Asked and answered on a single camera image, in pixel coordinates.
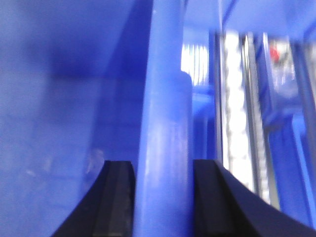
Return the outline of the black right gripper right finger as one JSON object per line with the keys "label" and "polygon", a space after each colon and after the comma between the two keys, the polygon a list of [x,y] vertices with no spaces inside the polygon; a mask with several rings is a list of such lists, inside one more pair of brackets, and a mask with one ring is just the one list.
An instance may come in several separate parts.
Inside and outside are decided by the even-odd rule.
{"label": "black right gripper right finger", "polygon": [[196,237],[314,237],[315,230],[264,202],[214,160],[195,159]]}

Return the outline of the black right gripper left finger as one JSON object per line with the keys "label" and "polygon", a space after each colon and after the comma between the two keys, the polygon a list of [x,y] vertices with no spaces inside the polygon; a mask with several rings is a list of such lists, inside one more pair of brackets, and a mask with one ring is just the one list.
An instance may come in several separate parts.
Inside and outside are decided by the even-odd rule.
{"label": "black right gripper left finger", "polygon": [[105,161],[91,188],[53,236],[132,236],[135,182],[131,162]]}

